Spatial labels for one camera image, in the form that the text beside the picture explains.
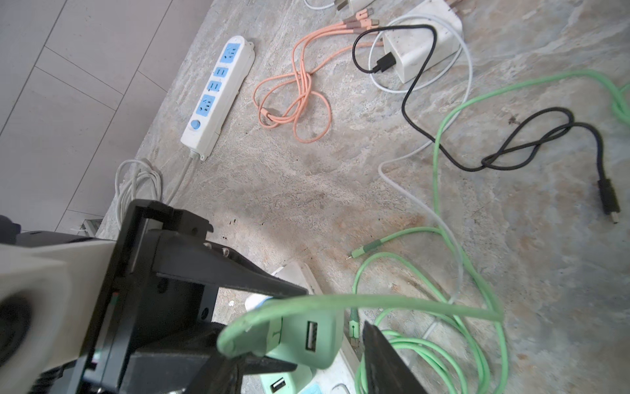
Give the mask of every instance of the white cable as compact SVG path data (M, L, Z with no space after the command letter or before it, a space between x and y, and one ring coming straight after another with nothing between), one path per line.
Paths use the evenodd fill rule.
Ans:
M165 204L170 204L175 197L175 193L180 188L181 183L184 181L184 177L186 176L186 172L188 172L188 168L190 167L190 163L192 163L193 159L199 158L197 153L190 151L188 155L188 159L186 160L186 164L181 171L179 178L177 178L177 182L175 183L175 188L171 192L171 194L164 200ZM120 183L118 179L120 178L120 174L122 173L122 169L125 168L128 164L135 165L133 167L133 171L131 172L130 178L123 183ZM114 178L114 200L116 201L115 211L116 211L116 223L118 224L118 228L120 229L122 225L122 219L125 217L125 213L127 212L127 207L129 203L135 200L136 191L139 188L139 185L144 180L151 181L151 186L149 190L151 191L151 199L153 200L162 200L162 177L158 173L157 170L151 166L151 163L146 159L129 159L123 161L118 169L116 170L116 177Z
M457 40L459 41L460 48L457 51L457 53L455 54L455 57L453 58L453 60L451 60L450 64L444 70L442 70L442 72L440 74L438 74L438 76L436 76L431 81L429 81L429 82L427 82L425 84L422 84L420 86L414 87L413 90L415 91L416 89L420 89L420 88L422 88L424 86L427 86L427 85L433 83L434 81L436 81L442 75L444 75L444 73L446 73L446 71L448 71L450 69L450 67L455 63L455 61L459 57L459 54L463 50L464 54L466 55L466 59L468 60L468 86L466 87L466 92L464 93L464 97L462 99L463 103L466 102L468 100L468 94L470 94L471 86L473 85L473 62L471 60L470 51L468 50L468 46L466 45L464 39L455 31L455 29L448 22L438 18L435 15L425 14L425 13L417 13L417 14L414 14L414 15L400 16L400 17L392 20L392 22L390 22L388 24L388 26L391 26L391 25L393 25L393 24L395 24L395 23L397 23L399 21L408 20L408 19L417 19L417 18L428 19L430 21L434 21L434 22L438 23L439 25L444 26L444 28L446 28L448 31L450 31L455 36L455 38L457 38ZM372 44L372 47L370 48L370 54L369 54L369 57L368 57L368 62L369 62L368 65L369 65L370 68L372 67L371 66L372 51L374 50L374 47L376 46L376 43L377 43L378 39L380 39L382 33L383 32L379 32L379 34L374 39L374 43ZM390 90L388 88L385 88L384 86L381 86L378 82L376 82L376 80L374 79L373 74L370 74L370 78L372 79L372 82L379 89L387 91L389 93L407 93L407 91L409 90L409 89L403 90L403 91ZM459 116L459 112L457 114L455 114L455 116L453 116L453 118L449 121L449 123L446 124L446 126L444 127L444 130L449 128L449 126L455 121L457 116ZM409 158L409 157L413 156L414 154L424 150L427 146L431 145L431 143L432 143L431 141L428 141L428 142L424 143L422 146L420 146L418 149L414 150L411 153L405 154L404 156L401 156L401 157L396 158L396 159L387 160L387 161L382 162L381 164L379 164L379 175L391 187L395 188L402 195L404 195L405 197L409 198L411 201L415 202L422 209L424 209L429 214L429 216L431 216L439 224L439 226L446 232L446 234L449 237L451 243L453 244L453 247L455 248L455 260L457 262L458 267L457 267L457 283L455 285L455 292L453 293L453 295L449 299L449 304L452 304L459 297L459 294L460 294L460 291L461 291L461 287L462 287L462 283L464 282L464 257L462 255L462 251L461 251L461 248L459 246L459 243L455 239L455 235L450 230L450 228L446 225L446 223L442 220L442 218L440 216L438 216L438 214L436 214L433 209L429 208L420 199L418 199L413 194L411 194L407 190L405 190L402 186L398 185L396 182L394 182L390 178L388 178L383 173L383 170L382 170L384 165L389 164L389 163L394 163L394 162L402 160L402 159ZM422 336L423 339L426 339L433 332L433 329L437 326L437 324L438 324L438 320L436 318L436 319L434 319L433 323L431 323L429 328L426 330L426 332Z
M311 6L311 5L309 4L308 0L304 0L304 4L306 4L306 6L307 6L308 8L310 8L310 9L314 9L314 10L316 10L316 11L319 11L320 9L330 8L330 7L332 7L332 6L334 6L334 5L335 5L334 3L330 3L330 4L327 4L327 5L325 5L325 6L315 7L315 6Z

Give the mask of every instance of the green usb cable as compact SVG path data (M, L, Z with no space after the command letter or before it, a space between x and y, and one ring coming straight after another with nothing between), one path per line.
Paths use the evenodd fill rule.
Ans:
M445 130L445 126L448 124L450 119L452 119L458 112L460 112L464 108L479 101L494 97L496 95L500 95L502 93L506 93L512 90L521 89L527 86L549 83L564 78L572 78L578 76L593 78L604 87L606 87L612 97L613 114L624 124L630 125L630 108L623 95L623 93L630 88L630 84L627 84L622 88L618 88L606 76L593 70L570 71L545 78L532 79L530 81L507 86L491 93L481 95L477 98L473 98L472 100L468 100L462 105L459 105L457 108L451 111L448 116L446 116L446 118L444 118L435 137L433 150L433 206L435 213L439 215L440 207L438 192L438 155L440 152L439 144L442 133ZM466 342L469 344L472 350L475 362L477 364L479 379L477 394L485 394L486 392L488 392L488 389L490 387L490 367L479 344L472 337L462 320L463 317L480 318L492 321L497 332L501 353L501 374L499 383L494 389L494 393L502 393L505 389L505 385L507 384L508 379L507 344L505 341L505 333L503 332L503 327L501 325L503 321L502 305L497 300L494 292L491 290L489 285L475 271L468 256L461 249L457 250L453 247L451 240L444 230L442 230L441 228L430 227L417 227L402 230L354 250L351 253L351 257L357 258L367 252L375 250L384 242L387 242L401 235L417 232L431 232L441 235L444 239L445 244L451 250L451 252L453 252L453 254L458 259L459 256L462 257L462 264L465 270L471 275L476 285L479 287L479 291L481 292L488 309L470 308L462 305L448 304L444 295L419 270L413 267L411 263L393 253L380 252L375 253L374 255L365 259L365 261L361 265L361 268L359 268L357 276L355 278L355 283L353 285L354 294L301 296L281 300L268 306L263 305L261 308L255 309L246 313L243 316L240 316L225 329L223 329L223 331L219 335L219 338L217 339L217 348L219 352L227 357L236 356L236 345L234 341L236 341L240 335L247 332L251 327L259 325L261 323L269 322L273 319L277 319L283 316L303 313L308 310L338 310L343 308L351 308L350 336L353 339L358 339L359 337L358 308L387 308L377 317L375 321L376 325L380 324L384 317L393 310L420 310L436 316L438 319L442 320L446 324L454 327L464 336ZM360 280L361 274L369 264L379 258L391 258L406 266L410 271L412 271L412 273L415 274L415 276L417 276L419 280L424 282L425 285L429 287L429 289L438 299L438 301L429 301L425 299L408 298L394 295L356 294L358 281ZM461 367L441 347L425 339L403 337L400 333L397 333L393 330L383 330L383 333L391 337L389 341L390 343L392 343L392 346L395 349L411 349L418 353L420 357L422 357L424 360L426 360L426 362L433 369L435 369L436 372L443 379L450 394L457 393L456 380L459 381L461 393L468 393L467 380L464 376L464 373L462 372ZM455 371L454 374L449 372L451 369ZM356 391L358 394L364 394L367 392L367 378L365 376L365 363L363 361L356 375Z

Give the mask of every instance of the black metal frame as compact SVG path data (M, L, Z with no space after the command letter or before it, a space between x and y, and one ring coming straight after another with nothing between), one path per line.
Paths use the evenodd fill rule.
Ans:
M207 320L219 287L276 298L306 289L229 247L207 243L213 227L200 216L150 200L133 201L127 212L69 394L94 387L129 394L239 393L244 374L296 368L252 354L226 359L215 347L223 326Z
M378 327L363 326L368 394L427 394Z

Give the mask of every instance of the orange cable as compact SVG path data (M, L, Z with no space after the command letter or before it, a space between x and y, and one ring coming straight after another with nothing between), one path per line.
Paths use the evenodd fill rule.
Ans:
M322 63L320 63L317 67L315 67L312 71L306 70L306 62L304 60L306 47L309 45L309 43L321 37L327 37L330 35L353 34L353 33L358 34L358 33L364 32L366 28L376 27L378 25L378 21L367 19L368 15L369 15L369 11L367 11L366 9L361 10L355 16L350 17L345 21L338 22L330 26L326 26L324 28L318 29L302 37L294 45L293 50L291 51L291 65L292 65L293 71L287 74L266 78L260 83L258 83L258 85L256 85L256 88L254 89L254 92L252 93L251 98L258 109L258 123L262 127L264 127L265 129L274 129L281 124L293 123L293 136L295 137L295 139L297 139L299 142L303 144L310 144L311 142L315 142L319 140L320 138L322 138L328 132L328 130L330 129L330 125L333 121L333 112L330 107L330 103L324 97L324 95L312 89L312 75L316 71L321 69L326 63L328 63L332 58L334 58L338 54L352 49L352 45L342 48L336 51L335 53L333 53L332 55L330 55L329 57L325 58L325 60ZM302 46L302 50L300 52L299 68L298 68L295 64L295 51L297 50L298 46L302 43L304 45ZM371 46L371 43L360 43L357 45L358 48L369 47L369 46ZM276 79L283 79L283 78L289 78L289 77L293 77L293 78L291 80L284 81L272 87L269 90L269 92L267 92L267 94L262 98L262 100L260 101L260 104L256 102L256 92L263 84L269 81L276 80ZM287 108L287 110L284 112L282 116L272 115L267 109L263 108L265 101L275 90L283 86L286 86L290 83L295 83L297 85L298 95L297 95L297 98L291 103L291 105L289 105L289 107ZM315 95L324 102L324 105L326 106L326 109L328 111L328 123L326 124L324 131L322 131L322 133L320 133L318 136L313 137L311 139L302 139L297 135L297 122L300 116L306 110L306 106L308 105L310 95ZM263 122L263 119L261 117L264 117L265 120L269 120L271 124L266 124L265 122Z

